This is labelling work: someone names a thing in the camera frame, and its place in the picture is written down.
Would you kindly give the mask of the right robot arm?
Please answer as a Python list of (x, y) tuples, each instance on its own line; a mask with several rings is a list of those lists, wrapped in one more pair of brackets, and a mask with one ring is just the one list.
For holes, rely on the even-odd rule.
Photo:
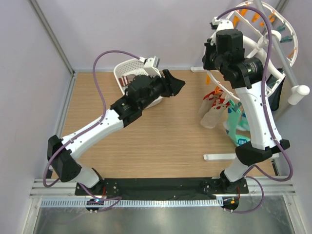
[(218, 70), (235, 90), (245, 111), (251, 139), (236, 147), (236, 158), (220, 174), (220, 188), (225, 193), (236, 190), (244, 175), (255, 164), (276, 153), (285, 154), (290, 142), (279, 134), (266, 92), (266, 73), (272, 43), (268, 42), (265, 61), (246, 58), (243, 34), (237, 29), (223, 29), (205, 42), (202, 59), (205, 70)]

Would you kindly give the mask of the grey sock rust striped cuff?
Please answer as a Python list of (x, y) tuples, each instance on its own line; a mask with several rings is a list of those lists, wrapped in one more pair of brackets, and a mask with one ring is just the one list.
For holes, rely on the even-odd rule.
[(122, 76), (122, 77), (120, 77), (118, 80), (119, 80), (119, 83), (120, 83), (120, 85), (121, 85), (122, 87), (126, 87), (126, 86), (129, 85), (129, 83), (130, 83), (127, 76)]

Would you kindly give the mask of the white round clip hanger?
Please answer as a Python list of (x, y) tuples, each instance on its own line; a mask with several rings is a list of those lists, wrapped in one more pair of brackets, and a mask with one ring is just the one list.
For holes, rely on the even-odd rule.
[(277, 88), (279, 83), (289, 77), (295, 88), (298, 87), (294, 74), (292, 71), (292, 66), (294, 65), (297, 55), (298, 55), (298, 39), (294, 28), (291, 24), (280, 14), (280, 11), (272, 7), (271, 5), (260, 1), (260, 0), (247, 0), (238, 5), (242, 9), (237, 9), (235, 11), (229, 12), (226, 17), (220, 17), (217, 19), (228, 19), (233, 23), (234, 28), (237, 27), (239, 22), (247, 25), (256, 35), (257, 41), (244, 36), (244, 45), (249, 46), (252, 51), (247, 55), (248, 58), (257, 56), (262, 62), (265, 62), (267, 52), (265, 51), (265, 46), (268, 46), (268, 33), (263, 31), (260, 32), (256, 26), (255, 22), (260, 18), (258, 13), (255, 13), (251, 20), (245, 17), (248, 11), (247, 7), (254, 7), (268, 16), (268, 21), (273, 25), (276, 21), (280, 21), (281, 25), (277, 28), (271, 27), (272, 31), (272, 48), (281, 60), (283, 67), (282, 71), (279, 71), (274, 64), (270, 61), (268, 64), (268, 72), (277, 78), (277, 82), (272, 88), (267, 86), (267, 95), (270, 95)]

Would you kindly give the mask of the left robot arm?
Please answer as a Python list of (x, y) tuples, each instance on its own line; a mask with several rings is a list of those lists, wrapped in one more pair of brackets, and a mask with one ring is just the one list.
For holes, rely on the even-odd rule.
[(80, 130), (62, 138), (48, 139), (47, 159), (61, 182), (75, 181), (92, 195), (103, 190), (103, 183), (95, 169), (78, 163), (80, 156), (109, 134), (119, 131), (142, 116), (142, 112), (159, 97), (176, 96), (185, 81), (175, 78), (167, 69), (162, 75), (137, 75), (125, 90), (125, 95), (111, 105), (99, 118)]

